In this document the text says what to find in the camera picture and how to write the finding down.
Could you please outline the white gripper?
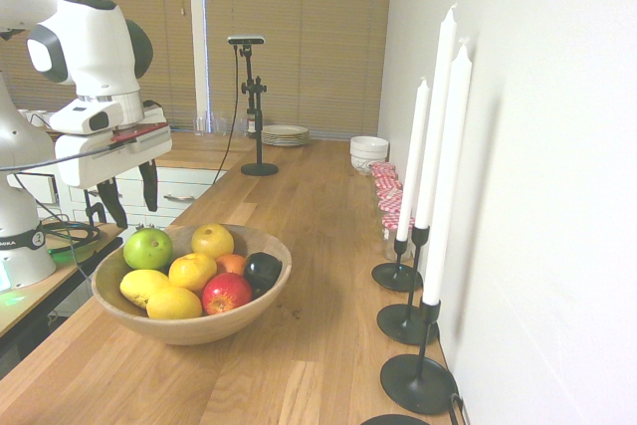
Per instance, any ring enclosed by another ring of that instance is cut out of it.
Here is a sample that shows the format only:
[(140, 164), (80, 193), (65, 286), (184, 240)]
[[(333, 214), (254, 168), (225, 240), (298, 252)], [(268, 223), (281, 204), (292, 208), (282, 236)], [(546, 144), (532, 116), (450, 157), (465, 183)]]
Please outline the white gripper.
[(158, 178), (154, 158), (172, 146), (167, 124), (138, 124), (121, 131), (107, 130), (87, 136), (64, 134), (55, 143), (63, 181), (77, 188), (97, 185), (102, 203), (114, 223), (128, 227), (113, 177), (138, 166), (143, 199), (150, 212), (158, 209)]

